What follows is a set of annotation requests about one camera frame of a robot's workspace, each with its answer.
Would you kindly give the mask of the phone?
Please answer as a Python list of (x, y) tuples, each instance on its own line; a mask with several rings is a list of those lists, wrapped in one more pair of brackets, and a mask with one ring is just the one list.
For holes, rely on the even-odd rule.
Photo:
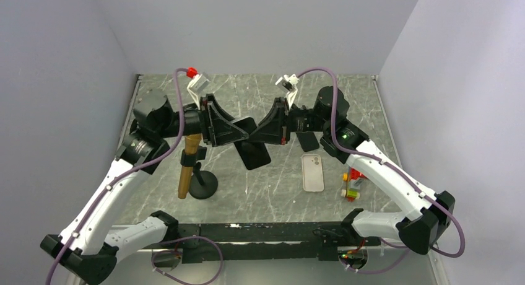
[[(232, 123), (248, 134), (257, 128), (257, 124), (252, 117), (237, 119), (232, 121)], [(247, 170), (254, 170), (271, 163), (271, 157), (264, 143), (243, 140), (233, 144)]]

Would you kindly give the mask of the beige phone case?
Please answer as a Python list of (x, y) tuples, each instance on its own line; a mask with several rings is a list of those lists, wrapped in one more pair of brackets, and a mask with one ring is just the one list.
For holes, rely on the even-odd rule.
[(312, 193), (324, 191), (323, 165), (321, 156), (316, 154), (303, 154), (301, 157), (301, 162), (303, 190)]

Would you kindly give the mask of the black smartphone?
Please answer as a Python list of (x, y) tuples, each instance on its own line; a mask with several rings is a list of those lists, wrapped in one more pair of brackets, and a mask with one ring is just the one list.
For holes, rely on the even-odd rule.
[(311, 152), (319, 149), (319, 142), (314, 132), (296, 132), (295, 134), (303, 152)]

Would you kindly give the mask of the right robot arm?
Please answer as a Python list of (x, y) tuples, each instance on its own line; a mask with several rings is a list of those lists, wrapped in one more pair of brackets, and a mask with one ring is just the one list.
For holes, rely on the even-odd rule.
[(411, 177), (392, 162), (359, 127), (347, 119), (349, 103), (336, 86), (319, 90), (311, 109), (292, 108), (277, 98), (271, 111), (249, 134), (256, 143), (284, 145), (290, 133), (322, 132), (323, 149), (343, 164), (364, 174), (399, 207), (398, 213), (353, 211), (341, 229), (342, 239), (356, 245), (365, 237), (401, 241), (421, 255), (436, 250), (435, 244), (450, 225), (458, 230), (460, 246), (455, 253), (440, 254), (457, 258), (464, 253), (466, 240), (460, 223), (453, 216), (454, 196), (437, 193)]

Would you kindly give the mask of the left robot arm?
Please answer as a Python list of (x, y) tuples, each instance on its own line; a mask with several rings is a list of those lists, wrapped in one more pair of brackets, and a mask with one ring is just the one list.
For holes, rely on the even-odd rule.
[(206, 139), (214, 146), (238, 143), (248, 132), (207, 95), (196, 103), (174, 111), (167, 95), (148, 91), (133, 108), (134, 121), (101, 185), (76, 218), (59, 234), (49, 234), (40, 247), (86, 284), (101, 284), (124, 258), (149, 245), (163, 248), (190, 236), (179, 230), (179, 222), (164, 211), (119, 232), (111, 228), (133, 193), (156, 171), (162, 160), (184, 141), (178, 186), (181, 195), (189, 191), (194, 166), (204, 158)]

